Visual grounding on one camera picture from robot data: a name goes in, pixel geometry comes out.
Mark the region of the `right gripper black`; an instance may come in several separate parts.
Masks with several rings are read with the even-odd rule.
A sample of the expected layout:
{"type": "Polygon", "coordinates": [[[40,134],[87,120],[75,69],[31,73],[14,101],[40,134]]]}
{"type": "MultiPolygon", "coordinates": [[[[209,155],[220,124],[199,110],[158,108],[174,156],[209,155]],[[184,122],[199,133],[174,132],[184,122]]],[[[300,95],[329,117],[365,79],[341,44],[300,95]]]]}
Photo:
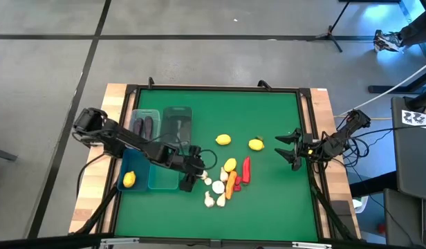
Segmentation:
{"type": "Polygon", "coordinates": [[[275,148],[275,151],[292,165],[293,171],[302,166],[302,158],[316,156],[320,145],[320,141],[314,139],[311,133],[302,133],[300,128],[296,128],[288,135],[276,136],[275,139],[288,145],[294,143],[293,150],[275,148]]]}

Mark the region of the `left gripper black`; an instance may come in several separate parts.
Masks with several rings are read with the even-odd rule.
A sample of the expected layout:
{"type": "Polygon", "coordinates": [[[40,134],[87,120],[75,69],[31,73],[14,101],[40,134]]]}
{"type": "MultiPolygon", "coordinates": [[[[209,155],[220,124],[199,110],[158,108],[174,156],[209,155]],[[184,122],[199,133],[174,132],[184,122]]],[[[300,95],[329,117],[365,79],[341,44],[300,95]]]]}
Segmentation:
{"type": "Polygon", "coordinates": [[[201,180],[205,180],[205,164],[200,156],[201,148],[199,146],[190,145],[188,152],[184,152],[179,147],[174,156],[174,170],[186,173],[180,180],[179,190],[191,192],[196,183],[196,175],[201,180]]]}

